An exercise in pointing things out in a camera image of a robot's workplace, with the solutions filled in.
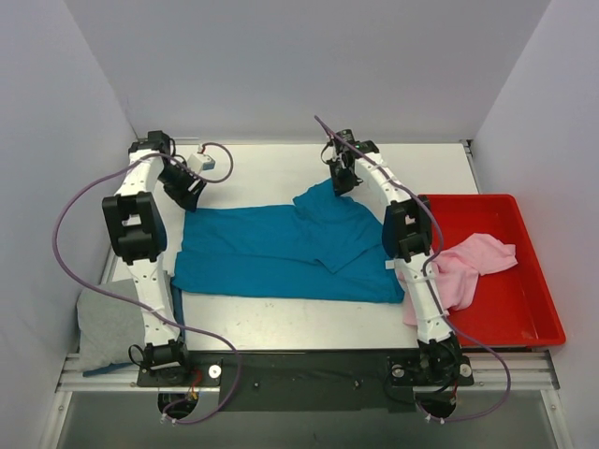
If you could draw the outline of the teal blue t shirt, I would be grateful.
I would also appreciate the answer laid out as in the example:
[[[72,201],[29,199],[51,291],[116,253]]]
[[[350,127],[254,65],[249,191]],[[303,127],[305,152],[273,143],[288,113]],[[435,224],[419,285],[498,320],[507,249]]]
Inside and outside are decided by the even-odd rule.
[[[287,205],[199,209],[185,216],[173,283],[190,294],[400,304],[381,234],[330,181]]]

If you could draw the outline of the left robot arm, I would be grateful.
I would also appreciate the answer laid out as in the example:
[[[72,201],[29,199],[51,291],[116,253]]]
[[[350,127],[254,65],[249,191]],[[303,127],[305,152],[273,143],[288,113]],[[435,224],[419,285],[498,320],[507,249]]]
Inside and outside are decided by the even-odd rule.
[[[113,196],[102,200],[102,210],[112,250],[126,264],[138,302],[144,305],[144,343],[128,353],[140,352],[134,363],[140,370],[172,385],[186,383],[192,375],[183,332],[175,320],[170,280],[163,269],[168,247],[166,226],[153,197],[160,183],[181,209],[195,211],[206,182],[190,174],[179,160],[174,140],[161,130],[132,143],[124,180]]]

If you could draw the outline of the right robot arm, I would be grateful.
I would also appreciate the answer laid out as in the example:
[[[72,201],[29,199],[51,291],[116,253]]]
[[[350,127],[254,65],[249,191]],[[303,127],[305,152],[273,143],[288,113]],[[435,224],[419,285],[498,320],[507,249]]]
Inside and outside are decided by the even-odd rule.
[[[439,255],[432,248],[434,234],[441,229],[430,201],[399,181],[378,147],[371,141],[354,140],[351,130],[325,130],[327,145],[334,149],[326,162],[336,196],[359,186],[378,195],[385,206],[382,245],[402,277],[416,317],[416,341],[420,351],[416,373],[426,385],[442,393],[456,386],[460,377],[461,348],[456,331],[447,321],[432,261]]]

